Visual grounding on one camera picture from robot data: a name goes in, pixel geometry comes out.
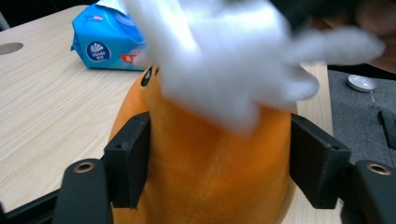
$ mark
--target blue label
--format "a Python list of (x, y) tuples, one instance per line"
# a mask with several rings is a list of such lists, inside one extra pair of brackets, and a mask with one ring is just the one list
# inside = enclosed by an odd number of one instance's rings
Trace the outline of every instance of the blue label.
[(87, 55), (91, 61), (99, 63), (111, 58), (111, 51), (105, 44), (95, 41), (87, 45)]

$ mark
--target white round object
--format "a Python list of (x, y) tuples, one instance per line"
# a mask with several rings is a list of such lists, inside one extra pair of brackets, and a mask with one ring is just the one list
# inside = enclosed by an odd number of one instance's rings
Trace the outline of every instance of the white round object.
[(375, 81), (371, 78), (356, 75), (350, 75), (347, 78), (347, 83), (349, 83), (353, 89), (358, 91), (373, 91), (377, 87)]

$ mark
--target blue packaging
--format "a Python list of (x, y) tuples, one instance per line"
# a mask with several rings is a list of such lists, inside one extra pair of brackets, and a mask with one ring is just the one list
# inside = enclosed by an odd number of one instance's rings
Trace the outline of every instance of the blue packaging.
[(72, 21), (73, 46), (89, 68), (142, 71), (133, 66), (134, 57), (145, 50), (146, 42), (129, 16), (114, 8), (93, 4)]

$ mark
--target light wood tabletop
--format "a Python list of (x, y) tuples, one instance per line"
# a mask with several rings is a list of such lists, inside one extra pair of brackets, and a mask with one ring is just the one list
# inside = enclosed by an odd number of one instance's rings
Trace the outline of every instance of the light wood tabletop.
[[(100, 158), (120, 104), (140, 72), (88, 69), (74, 51), (71, 7), (0, 33), (0, 201), (6, 212), (60, 187), (74, 161)], [(15, 52), (9, 43), (22, 43)], [(332, 133), (327, 69), (305, 66), (319, 93), (300, 115)], [(340, 223), (297, 190), (283, 223)]]

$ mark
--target gray surface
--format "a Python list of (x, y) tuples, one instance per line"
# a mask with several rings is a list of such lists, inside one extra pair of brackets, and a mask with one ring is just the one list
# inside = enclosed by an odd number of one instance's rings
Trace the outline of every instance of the gray surface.
[(396, 113), (396, 81), (377, 79), (372, 93), (352, 89), (349, 74), (329, 71), (334, 137), (352, 149), (351, 162), (371, 160), (395, 167), (396, 150), (388, 148), (378, 111)]

